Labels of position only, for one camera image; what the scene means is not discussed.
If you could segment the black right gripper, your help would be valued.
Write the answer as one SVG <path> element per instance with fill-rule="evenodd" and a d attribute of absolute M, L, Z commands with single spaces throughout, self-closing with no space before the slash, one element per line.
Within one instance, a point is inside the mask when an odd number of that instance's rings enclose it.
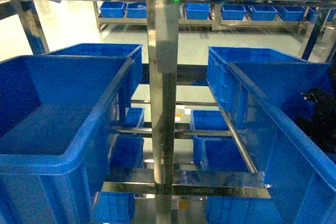
<path fill-rule="evenodd" d="M 301 95 L 314 103 L 311 119 L 298 117 L 296 125 L 325 153 L 335 153 L 335 95 L 312 88 Z"/>

